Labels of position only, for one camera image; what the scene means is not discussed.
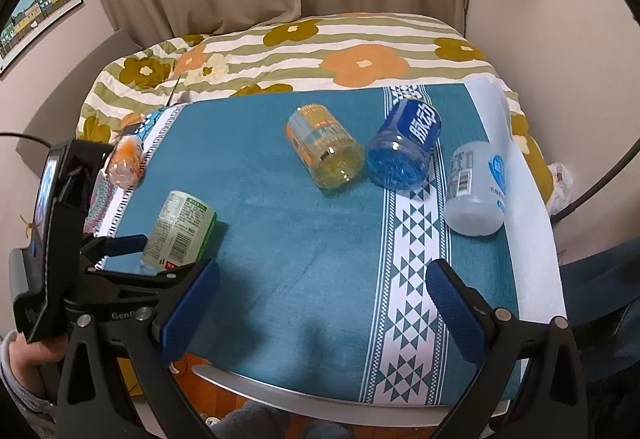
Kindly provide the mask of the person's left hand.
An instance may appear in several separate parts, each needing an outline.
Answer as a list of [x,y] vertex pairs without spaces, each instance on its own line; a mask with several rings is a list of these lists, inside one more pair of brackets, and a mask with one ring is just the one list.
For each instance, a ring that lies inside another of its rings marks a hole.
[[58,363],[64,358],[68,348],[68,338],[63,335],[44,341],[26,341],[22,333],[17,333],[8,341],[9,366],[18,383],[34,396],[46,393],[39,367],[42,364]]

